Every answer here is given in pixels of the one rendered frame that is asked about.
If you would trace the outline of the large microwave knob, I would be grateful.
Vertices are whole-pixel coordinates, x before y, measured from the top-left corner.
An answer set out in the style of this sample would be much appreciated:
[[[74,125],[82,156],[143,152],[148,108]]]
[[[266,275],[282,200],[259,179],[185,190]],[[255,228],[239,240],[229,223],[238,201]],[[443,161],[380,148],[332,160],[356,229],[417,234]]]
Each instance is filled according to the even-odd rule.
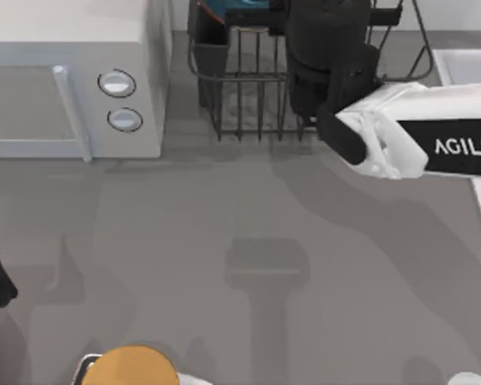
[[[136,90],[134,77],[120,69],[100,74],[97,83],[105,95],[113,98],[127,98]]]

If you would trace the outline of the blue plate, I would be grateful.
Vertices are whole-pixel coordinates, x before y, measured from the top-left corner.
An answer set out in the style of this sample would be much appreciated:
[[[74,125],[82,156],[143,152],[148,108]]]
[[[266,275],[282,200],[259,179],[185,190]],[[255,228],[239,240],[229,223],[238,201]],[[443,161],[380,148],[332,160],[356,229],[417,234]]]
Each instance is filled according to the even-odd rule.
[[[212,11],[224,13],[228,9],[269,9],[270,0],[201,0]]]

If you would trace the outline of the pale microwave oven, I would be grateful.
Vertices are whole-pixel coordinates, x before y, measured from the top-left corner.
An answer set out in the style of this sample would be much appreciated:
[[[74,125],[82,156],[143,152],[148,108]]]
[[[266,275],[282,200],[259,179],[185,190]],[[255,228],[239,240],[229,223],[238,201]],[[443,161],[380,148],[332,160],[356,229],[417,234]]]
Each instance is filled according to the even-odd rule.
[[[0,66],[68,66],[87,123],[93,159],[155,159],[166,120],[172,27],[169,0],[0,0]],[[97,79],[120,69],[136,81],[127,98],[105,95]],[[118,132],[107,113],[143,117]]]

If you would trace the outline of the microwave oven door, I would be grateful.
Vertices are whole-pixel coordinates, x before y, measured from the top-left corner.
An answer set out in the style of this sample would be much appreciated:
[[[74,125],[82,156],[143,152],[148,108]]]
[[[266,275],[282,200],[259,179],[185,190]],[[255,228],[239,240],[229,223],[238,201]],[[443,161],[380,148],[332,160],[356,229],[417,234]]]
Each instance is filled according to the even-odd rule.
[[[53,66],[0,66],[0,158],[83,159]]]

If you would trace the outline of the orange round lid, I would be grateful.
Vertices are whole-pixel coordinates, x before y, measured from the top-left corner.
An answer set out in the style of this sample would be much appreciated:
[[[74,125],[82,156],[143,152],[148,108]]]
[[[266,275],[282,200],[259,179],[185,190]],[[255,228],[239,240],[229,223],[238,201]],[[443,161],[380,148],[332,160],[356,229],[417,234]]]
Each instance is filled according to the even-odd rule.
[[[82,385],[181,385],[181,381],[166,354],[148,345],[128,344],[101,355]]]

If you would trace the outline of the small microwave knob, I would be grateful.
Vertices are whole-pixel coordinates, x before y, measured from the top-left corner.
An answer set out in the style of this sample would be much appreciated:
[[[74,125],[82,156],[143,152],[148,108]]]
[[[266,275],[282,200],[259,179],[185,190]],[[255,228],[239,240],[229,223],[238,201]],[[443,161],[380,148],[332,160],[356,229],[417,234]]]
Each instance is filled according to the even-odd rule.
[[[143,117],[135,109],[122,107],[107,113],[107,122],[118,132],[135,132],[143,125]]]

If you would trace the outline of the white container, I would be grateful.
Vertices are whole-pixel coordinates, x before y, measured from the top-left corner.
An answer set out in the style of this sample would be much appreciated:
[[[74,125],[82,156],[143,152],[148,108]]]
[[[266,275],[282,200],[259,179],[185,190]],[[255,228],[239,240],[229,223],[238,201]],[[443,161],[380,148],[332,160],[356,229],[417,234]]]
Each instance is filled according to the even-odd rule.
[[[83,385],[83,379],[87,373],[87,371],[91,368],[91,366],[101,358],[101,354],[91,353],[84,355],[82,359],[79,361],[79,364],[73,374],[72,380],[69,382],[70,385]],[[178,378],[180,381],[180,385],[215,385],[205,379],[197,378],[193,375],[185,374],[178,372]]]

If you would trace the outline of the pale grey round object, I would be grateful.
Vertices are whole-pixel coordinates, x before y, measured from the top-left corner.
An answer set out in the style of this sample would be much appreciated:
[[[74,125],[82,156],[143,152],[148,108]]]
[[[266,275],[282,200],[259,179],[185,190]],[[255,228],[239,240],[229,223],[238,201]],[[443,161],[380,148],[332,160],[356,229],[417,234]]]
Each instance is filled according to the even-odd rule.
[[[447,385],[481,385],[481,374],[472,371],[461,371],[450,377]]]

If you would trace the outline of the dark grey rack bin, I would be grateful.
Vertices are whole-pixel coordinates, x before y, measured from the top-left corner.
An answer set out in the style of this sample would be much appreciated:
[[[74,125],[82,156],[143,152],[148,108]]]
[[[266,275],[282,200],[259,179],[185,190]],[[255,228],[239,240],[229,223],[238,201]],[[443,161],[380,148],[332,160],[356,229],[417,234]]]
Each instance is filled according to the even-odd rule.
[[[191,35],[199,72],[220,78],[226,71],[229,32],[213,5],[216,5],[216,0],[192,0]]]

